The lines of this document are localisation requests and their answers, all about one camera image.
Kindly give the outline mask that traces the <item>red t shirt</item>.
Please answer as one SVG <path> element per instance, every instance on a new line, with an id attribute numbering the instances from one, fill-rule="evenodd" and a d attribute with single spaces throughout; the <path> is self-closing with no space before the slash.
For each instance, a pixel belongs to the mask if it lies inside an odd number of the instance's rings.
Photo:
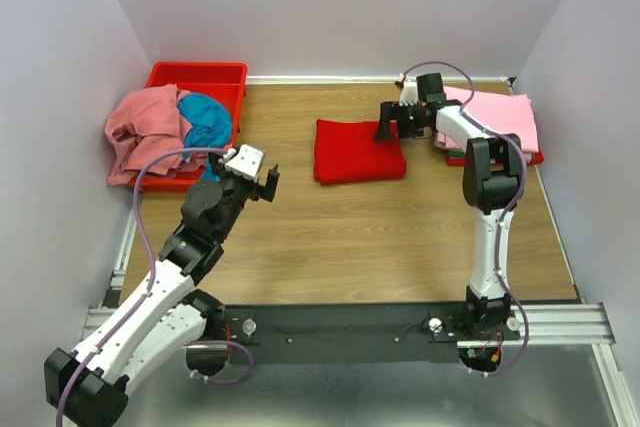
<path id="1" fill-rule="evenodd" d="M 399 180 L 406 160 L 395 128 L 390 140 L 375 141 L 378 123 L 318 119 L 314 143 L 314 180 L 323 186 Z"/>

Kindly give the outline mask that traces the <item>dusty pink t shirt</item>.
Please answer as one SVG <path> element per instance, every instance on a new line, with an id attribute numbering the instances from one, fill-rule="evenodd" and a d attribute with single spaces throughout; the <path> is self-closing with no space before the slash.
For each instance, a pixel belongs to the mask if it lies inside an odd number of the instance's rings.
<path id="1" fill-rule="evenodd" d="M 129 93 L 108 117 L 104 129 L 115 152 L 107 177 L 111 186 L 134 179 L 154 158 L 184 147 L 192 124 L 178 104 L 189 92 L 174 84 Z"/>

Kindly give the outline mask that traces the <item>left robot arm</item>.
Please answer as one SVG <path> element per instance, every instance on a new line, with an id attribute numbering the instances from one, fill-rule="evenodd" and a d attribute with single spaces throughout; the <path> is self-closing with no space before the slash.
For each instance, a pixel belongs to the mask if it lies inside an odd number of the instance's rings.
<path id="1" fill-rule="evenodd" d="M 265 184 L 234 167 L 218 175 L 189 188 L 181 223 L 126 301 L 71 352 L 56 349 L 46 359 L 46 399 L 57 425 L 114 425 L 154 370 L 219 323 L 223 306 L 197 286 L 246 202 L 273 201 L 279 172 L 270 169 Z"/>

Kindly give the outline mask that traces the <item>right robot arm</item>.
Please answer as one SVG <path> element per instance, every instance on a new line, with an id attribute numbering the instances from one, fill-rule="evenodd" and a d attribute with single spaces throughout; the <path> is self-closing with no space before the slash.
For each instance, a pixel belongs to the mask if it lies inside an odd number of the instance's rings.
<path id="1" fill-rule="evenodd" d="M 449 99 L 438 73 L 414 81 L 401 75 L 395 85 L 399 99 L 380 105 L 377 143 L 394 136 L 415 138 L 429 128 L 464 149 L 462 191 L 474 214 L 475 247 L 465 304 L 456 321 L 465 333 L 486 333 L 508 321 L 513 301 L 507 274 L 509 232 L 527 180 L 520 139 L 481 123 L 466 103 Z"/>

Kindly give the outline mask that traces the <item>blue t shirt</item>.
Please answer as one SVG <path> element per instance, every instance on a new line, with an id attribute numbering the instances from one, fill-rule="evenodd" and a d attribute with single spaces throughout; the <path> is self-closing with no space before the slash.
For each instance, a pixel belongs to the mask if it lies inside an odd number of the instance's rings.
<path id="1" fill-rule="evenodd" d="M 230 113 L 217 100 L 201 93 L 189 93 L 177 103 L 181 116 L 184 148 L 223 148 L 231 142 Z"/>

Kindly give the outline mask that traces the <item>folded light pink shirt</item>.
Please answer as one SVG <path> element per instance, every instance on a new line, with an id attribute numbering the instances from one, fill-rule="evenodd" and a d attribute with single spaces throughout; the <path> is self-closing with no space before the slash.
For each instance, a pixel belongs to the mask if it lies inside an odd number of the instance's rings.
<path id="1" fill-rule="evenodd" d="M 516 134 L 524 153 L 539 152 L 537 126 L 527 95 L 476 92 L 464 111 L 493 131 Z"/>

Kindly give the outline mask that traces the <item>red plastic bin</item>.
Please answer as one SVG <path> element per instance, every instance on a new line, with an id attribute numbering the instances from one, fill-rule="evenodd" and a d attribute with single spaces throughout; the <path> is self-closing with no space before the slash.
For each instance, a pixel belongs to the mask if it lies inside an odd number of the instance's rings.
<path id="1" fill-rule="evenodd" d="M 149 74 L 146 87 L 175 84 L 181 89 L 208 95 L 220 102 L 229 112 L 233 130 L 231 142 L 240 132 L 239 121 L 246 96 L 248 67 L 244 63 L 225 62 L 157 62 Z M 145 177 L 142 192 L 184 193 L 200 179 L 204 168 L 181 172 L 175 178 Z"/>

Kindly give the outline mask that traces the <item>folded red shirt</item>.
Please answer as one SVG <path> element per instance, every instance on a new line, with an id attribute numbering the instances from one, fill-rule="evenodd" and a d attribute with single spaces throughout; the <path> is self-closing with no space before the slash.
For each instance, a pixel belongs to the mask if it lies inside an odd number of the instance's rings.
<path id="1" fill-rule="evenodd" d="M 463 167 L 465 165 L 465 158 L 464 159 L 452 159 L 447 155 L 448 151 L 449 150 L 446 150 L 445 153 L 444 153 L 444 160 L 445 160 L 445 163 L 448 166 Z M 541 164 L 545 160 L 544 154 L 542 152 L 525 153 L 524 156 L 525 156 L 525 159 L 527 160 L 527 164 L 528 165 L 538 165 L 538 164 Z"/>

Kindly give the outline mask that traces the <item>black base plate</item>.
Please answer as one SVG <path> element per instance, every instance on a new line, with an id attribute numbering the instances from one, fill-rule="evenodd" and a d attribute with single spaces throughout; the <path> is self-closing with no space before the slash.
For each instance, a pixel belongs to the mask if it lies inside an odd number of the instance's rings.
<path id="1" fill-rule="evenodd" d="M 227 305 L 208 307 L 187 344 L 202 373 L 232 364 L 456 363 L 493 371 L 493 356 L 520 337 L 512 313 L 478 317 L 466 302 Z"/>

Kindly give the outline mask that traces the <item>aluminium frame rail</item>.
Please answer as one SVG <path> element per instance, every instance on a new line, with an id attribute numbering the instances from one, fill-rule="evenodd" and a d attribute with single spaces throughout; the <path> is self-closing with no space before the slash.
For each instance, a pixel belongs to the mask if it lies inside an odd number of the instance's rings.
<path id="1" fill-rule="evenodd" d="M 512 295 L 510 313 L 515 318 L 520 337 L 517 340 L 505 342 L 496 351 L 492 358 L 496 363 L 495 370 L 478 370 L 469 360 L 459 360 L 453 364 L 461 366 L 470 374 L 478 377 L 494 377 L 504 374 L 516 366 L 523 359 L 528 347 L 547 345 L 592 345 L 599 361 L 606 362 L 611 358 L 608 346 L 613 343 L 614 334 L 602 306 L 577 302 L 528 303 L 518 300 L 513 293 Z M 90 334 L 104 323 L 116 309 L 109 311 L 104 320 L 97 324 Z M 241 367 L 241 372 L 236 375 L 237 381 L 249 377 L 254 368 L 258 366 L 253 363 L 232 364 L 224 362 L 221 370 L 213 374 L 202 373 L 189 366 L 188 368 L 190 376 L 194 379 L 204 383 L 226 384 L 227 378 L 223 375 L 223 369 L 230 365 Z"/>

